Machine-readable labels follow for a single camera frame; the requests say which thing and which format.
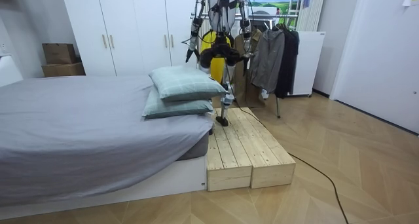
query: black coat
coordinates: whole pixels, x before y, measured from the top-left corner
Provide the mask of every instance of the black coat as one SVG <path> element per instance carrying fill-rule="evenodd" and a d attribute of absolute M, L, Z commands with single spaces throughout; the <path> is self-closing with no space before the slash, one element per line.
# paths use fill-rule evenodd
<path fill-rule="evenodd" d="M 295 68 L 297 66 L 297 55 L 299 54 L 300 38 L 299 33 L 283 29 L 285 35 L 285 48 L 281 61 L 278 81 L 276 83 L 275 95 L 278 98 L 285 98 L 288 93 L 293 93 Z"/>

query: pillow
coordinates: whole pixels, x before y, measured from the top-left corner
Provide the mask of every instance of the pillow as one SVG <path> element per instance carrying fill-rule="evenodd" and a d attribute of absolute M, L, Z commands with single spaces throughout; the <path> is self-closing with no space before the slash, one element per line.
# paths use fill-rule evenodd
<path fill-rule="evenodd" d="M 189 100 L 164 102 L 158 97 L 158 91 L 155 87 L 151 89 L 143 116 L 146 119 L 157 119 L 179 115 L 200 114 L 213 111 L 209 100 Z"/>
<path fill-rule="evenodd" d="M 227 93 L 217 81 L 206 73 L 191 67 L 160 67 L 153 70 L 149 76 L 158 89 L 160 99 L 167 102 L 208 100 Z"/>

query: white wardrobe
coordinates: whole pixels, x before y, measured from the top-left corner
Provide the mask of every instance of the white wardrobe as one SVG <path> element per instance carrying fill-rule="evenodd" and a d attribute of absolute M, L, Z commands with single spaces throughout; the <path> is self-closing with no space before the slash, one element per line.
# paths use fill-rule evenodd
<path fill-rule="evenodd" d="M 186 64 L 195 0 L 64 0 L 87 75 L 148 74 Z"/>

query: cardboard box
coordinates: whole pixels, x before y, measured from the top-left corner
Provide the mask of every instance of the cardboard box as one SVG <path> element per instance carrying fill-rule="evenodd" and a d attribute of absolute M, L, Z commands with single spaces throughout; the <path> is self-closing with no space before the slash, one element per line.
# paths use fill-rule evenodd
<path fill-rule="evenodd" d="M 47 64 L 77 63 L 73 44 L 44 43 L 42 47 Z"/>
<path fill-rule="evenodd" d="M 86 75 L 83 64 L 47 64 L 42 66 L 45 77 Z"/>

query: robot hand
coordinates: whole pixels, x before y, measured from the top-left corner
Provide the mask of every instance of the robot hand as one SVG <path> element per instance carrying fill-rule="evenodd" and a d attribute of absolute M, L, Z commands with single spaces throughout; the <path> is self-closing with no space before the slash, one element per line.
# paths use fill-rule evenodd
<path fill-rule="evenodd" d="M 196 37 L 191 37 L 191 40 L 189 41 L 189 48 L 188 51 L 186 53 L 186 62 L 187 63 L 189 61 L 189 58 L 192 56 L 192 53 L 195 53 L 196 59 L 198 59 L 199 61 L 199 52 L 196 49 L 197 46 L 197 42 L 198 42 L 198 38 Z"/>

